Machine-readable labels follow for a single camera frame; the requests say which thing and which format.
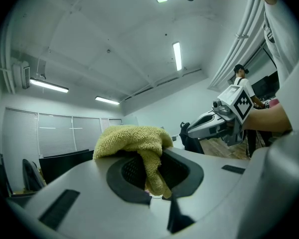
wooden floor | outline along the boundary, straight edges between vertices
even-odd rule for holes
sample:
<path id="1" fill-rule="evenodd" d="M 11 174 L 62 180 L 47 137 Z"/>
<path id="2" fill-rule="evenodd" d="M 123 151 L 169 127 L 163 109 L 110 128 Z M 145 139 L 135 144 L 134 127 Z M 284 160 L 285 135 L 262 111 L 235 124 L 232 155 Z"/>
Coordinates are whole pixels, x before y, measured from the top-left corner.
<path id="1" fill-rule="evenodd" d="M 265 146 L 265 143 L 263 142 L 263 139 L 259 133 L 258 137 L 262 142 L 262 145 Z M 247 139 L 240 144 L 230 147 L 228 147 L 221 138 L 212 138 L 209 140 L 204 139 L 200 141 L 200 145 L 202 146 L 206 155 L 236 159 L 249 159 L 246 156 Z M 256 140 L 256 149 L 258 148 L 261 148 L 261 145 L 259 141 Z"/>

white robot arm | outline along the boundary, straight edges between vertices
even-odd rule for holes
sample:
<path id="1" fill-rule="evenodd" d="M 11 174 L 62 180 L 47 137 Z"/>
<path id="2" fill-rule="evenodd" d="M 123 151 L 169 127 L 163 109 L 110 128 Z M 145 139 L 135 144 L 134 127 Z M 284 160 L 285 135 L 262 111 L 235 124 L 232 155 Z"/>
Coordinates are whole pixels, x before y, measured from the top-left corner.
<path id="1" fill-rule="evenodd" d="M 242 124 L 249 115 L 253 102 L 242 86 L 230 85 L 216 100 L 212 110 L 194 120 L 187 129 L 191 138 L 221 137 L 232 146 L 244 139 Z"/>

window blind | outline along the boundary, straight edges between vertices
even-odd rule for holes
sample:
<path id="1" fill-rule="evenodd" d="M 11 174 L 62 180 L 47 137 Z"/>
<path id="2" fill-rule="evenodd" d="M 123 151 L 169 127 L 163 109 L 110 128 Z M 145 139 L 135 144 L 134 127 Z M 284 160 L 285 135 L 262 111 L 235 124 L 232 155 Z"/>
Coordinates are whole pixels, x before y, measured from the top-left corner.
<path id="1" fill-rule="evenodd" d="M 39 114 L 40 155 L 49 157 L 76 151 L 72 117 Z"/>
<path id="2" fill-rule="evenodd" d="M 38 116 L 34 113 L 6 109 L 2 129 L 2 151 L 7 177 L 13 191 L 24 188 L 22 160 L 33 161 L 37 167 L 39 152 L 37 145 Z"/>
<path id="3" fill-rule="evenodd" d="M 102 133 L 100 119 L 74 117 L 73 128 L 77 150 L 94 150 Z"/>
<path id="4" fill-rule="evenodd" d="M 120 119 L 109 119 L 110 126 L 112 125 L 122 125 L 122 120 Z"/>
<path id="5" fill-rule="evenodd" d="M 110 126 L 109 119 L 102 119 L 102 132 Z"/>

air conditioner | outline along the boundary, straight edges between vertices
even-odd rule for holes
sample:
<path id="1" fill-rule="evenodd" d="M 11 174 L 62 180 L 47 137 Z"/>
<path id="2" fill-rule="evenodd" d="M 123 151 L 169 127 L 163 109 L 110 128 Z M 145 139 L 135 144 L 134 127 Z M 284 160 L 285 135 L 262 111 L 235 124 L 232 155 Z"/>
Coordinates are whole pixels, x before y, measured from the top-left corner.
<path id="1" fill-rule="evenodd" d="M 13 82 L 16 87 L 27 89 L 30 87 L 30 66 L 26 61 L 16 61 L 12 65 Z"/>

black monitor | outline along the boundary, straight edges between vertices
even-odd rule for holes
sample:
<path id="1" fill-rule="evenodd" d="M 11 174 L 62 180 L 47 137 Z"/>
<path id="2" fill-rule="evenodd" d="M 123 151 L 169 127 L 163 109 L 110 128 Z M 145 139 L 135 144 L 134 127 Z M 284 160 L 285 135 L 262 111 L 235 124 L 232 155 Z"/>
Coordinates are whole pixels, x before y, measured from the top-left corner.
<path id="1" fill-rule="evenodd" d="M 66 156 L 40 158 L 40 166 L 46 184 L 55 180 L 74 166 L 92 160 L 93 150 Z"/>
<path id="2" fill-rule="evenodd" d="M 279 90 L 278 73 L 274 72 L 270 76 L 266 76 L 252 85 L 255 95 L 259 99 L 269 99 L 275 96 Z"/>
<path id="3" fill-rule="evenodd" d="M 72 154 L 84 153 L 84 152 L 87 152 L 87 151 L 89 151 L 89 149 L 79 150 L 79 151 L 70 152 L 70 153 L 61 154 L 61 155 L 48 156 L 48 157 L 43 157 L 43 158 L 49 158 L 49 157 L 62 157 L 62 156 L 67 156 L 67 155 L 72 155 Z"/>

